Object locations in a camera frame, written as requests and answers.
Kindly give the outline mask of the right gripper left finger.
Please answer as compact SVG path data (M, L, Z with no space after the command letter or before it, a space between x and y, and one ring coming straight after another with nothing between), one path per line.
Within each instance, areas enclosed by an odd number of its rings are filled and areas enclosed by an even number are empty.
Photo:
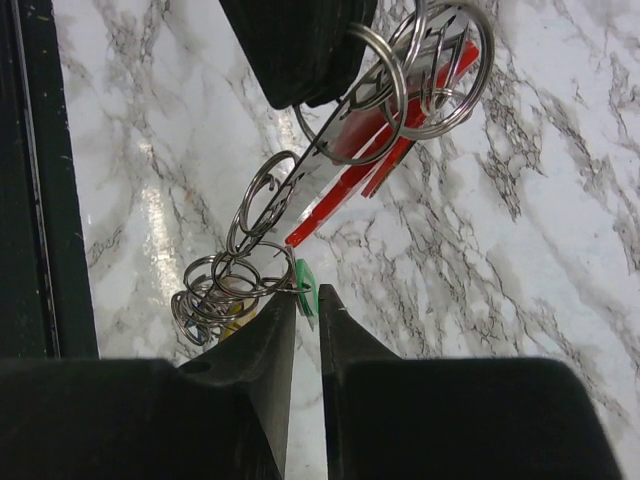
M280 479L296 302L274 295L197 358L5 360L5 479Z

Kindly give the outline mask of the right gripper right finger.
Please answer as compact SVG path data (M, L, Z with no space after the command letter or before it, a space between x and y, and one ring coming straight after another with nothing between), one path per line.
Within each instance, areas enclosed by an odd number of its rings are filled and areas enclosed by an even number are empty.
M403 359L319 289L332 479L618 479L583 383L540 357Z

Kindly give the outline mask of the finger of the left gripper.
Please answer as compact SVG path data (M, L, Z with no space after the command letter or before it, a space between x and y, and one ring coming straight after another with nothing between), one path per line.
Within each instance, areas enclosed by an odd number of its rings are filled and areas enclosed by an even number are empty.
M359 72L365 45L349 32L352 25L370 27L378 2L376 0L345 1L348 10L339 16L339 29L332 46L326 72L319 86L304 103L309 107L318 107L343 96Z
M345 1L229 0L221 6L271 107L300 105L319 86Z

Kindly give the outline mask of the keyring with keys red tag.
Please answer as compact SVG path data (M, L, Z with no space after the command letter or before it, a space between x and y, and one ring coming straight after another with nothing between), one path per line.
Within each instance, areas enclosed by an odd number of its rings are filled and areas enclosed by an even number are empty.
M376 62L320 129L303 126L304 153L281 151L260 167L224 247L185 269L171 311L192 344L228 338L276 293L314 322L318 287L296 248L353 194L373 196L416 143L465 122L491 75L492 28L464 1L419 1L389 38L360 24L349 33Z

